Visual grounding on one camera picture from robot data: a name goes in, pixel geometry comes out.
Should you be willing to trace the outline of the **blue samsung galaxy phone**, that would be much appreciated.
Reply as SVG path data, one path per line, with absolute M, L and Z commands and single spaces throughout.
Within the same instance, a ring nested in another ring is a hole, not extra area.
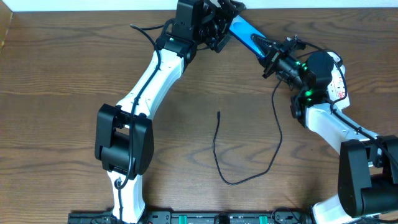
M 229 27 L 229 33 L 245 45 L 257 58 L 264 58 L 265 55 L 261 49 L 252 40 L 252 36 L 265 38 L 254 26 L 241 16 L 236 16 Z

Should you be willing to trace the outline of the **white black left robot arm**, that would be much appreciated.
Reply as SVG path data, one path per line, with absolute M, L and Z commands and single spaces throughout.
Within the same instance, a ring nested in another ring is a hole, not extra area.
M 179 0 L 175 17 L 159 26 L 150 64 L 133 89 L 114 106 L 104 104 L 96 122 L 95 158 L 111 180 L 112 223 L 138 223 L 146 204 L 143 175 L 154 154 L 153 119 L 170 87 L 183 75 L 200 45 L 220 52 L 233 19 L 246 6 L 237 1 Z

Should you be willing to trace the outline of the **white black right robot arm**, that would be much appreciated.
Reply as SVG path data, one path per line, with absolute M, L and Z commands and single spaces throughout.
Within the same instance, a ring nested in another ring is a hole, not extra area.
M 397 136 L 380 136 L 343 113 L 349 106 L 342 58 L 315 47 L 305 61 L 293 55 L 309 44 L 296 37 L 274 42 L 251 35 L 264 77 L 278 78 L 299 92 L 293 118 L 321 136 L 339 155 L 338 193 L 312 206 L 315 223 L 384 223 L 397 211 Z

